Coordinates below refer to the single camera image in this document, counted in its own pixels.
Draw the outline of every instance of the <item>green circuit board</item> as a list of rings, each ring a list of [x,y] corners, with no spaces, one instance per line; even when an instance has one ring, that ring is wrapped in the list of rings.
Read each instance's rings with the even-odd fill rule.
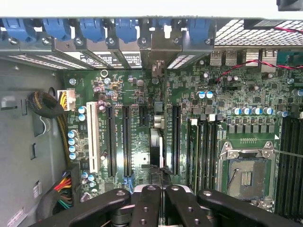
[[[194,64],[182,70],[167,70],[157,83],[152,83],[151,71],[108,71],[110,85],[105,85],[99,71],[65,72],[66,89],[73,89],[76,94],[76,111],[68,112],[69,130],[79,128],[77,109],[85,106],[87,102],[98,101],[100,94],[106,96],[107,106],[114,107],[117,171],[109,176],[107,160],[101,161],[96,185],[90,187],[83,184],[82,193],[88,192],[95,196],[112,188],[129,189],[124,176],[123,106],[130,108],[129,136],[133,186],[149,183],[150,128],[154,126],[154,102],[160,100],[163,102],[165,119],[165,126],[161,129],[165,147],[164,158],[165,164],[173,173],[173,183],[194,185],[194,192],[203,188],[214,188],[235,195],[237,190],[241,192],[245,189],[240,199],[252,202],[266,199],[271,203],[275,201],[278,154],[270,160],[240,154],[234,160],[223,160],[219,164],[220,153],[226,142],[230,143],[233,149],[262,149],[270,142],[274,149],[279,150],[283,118],[277,115],[277,112],[288,111],[290,104],[303,103],[302,97],[292,94],[293,89],[303,87],[303,73],[301,70],[276,70],[273,78],[265,79],[264,73],[256,67],[245,67],[229,74],[233,78],[236,76],[238,80],[226,81],[223,78],[217,83],[216,79],[229,68]],[[288,84],[289,78],[293,78],[294,83]],[[76,85],[69,84],[70,79],[76,79]],[[257,85],[259,90],[250,91],[253,85]],[[95,93],[94,87],[100,87],[101,92]],[[211,98],[200,98],[200,92],[212,92],[213,95]],[[144,124],[141,119],[142,106],[146,111]],[[235,115],[232,113],[235,107],[270,107],[273,112]],[[105,113],[98,113],[101,154],[110,149],[107,147],[106,118]],[[79,156],[73,161],[81,164],[89,158],[88,139],[86,132],[79,132],[79,135]],[[240,175],[233,178],[233,165],[247,164],[244,161],[250,163],[251,169],[240,171]],[[256,168],[264,169],[263,173],[257,173]],[[251,177],[254,181],[257,179],[255,177],[263,179],[261,189],[247,190],[249,186],[253,187],[247,180]],[[274,206],[270,206],[268,210],[273,211]]]

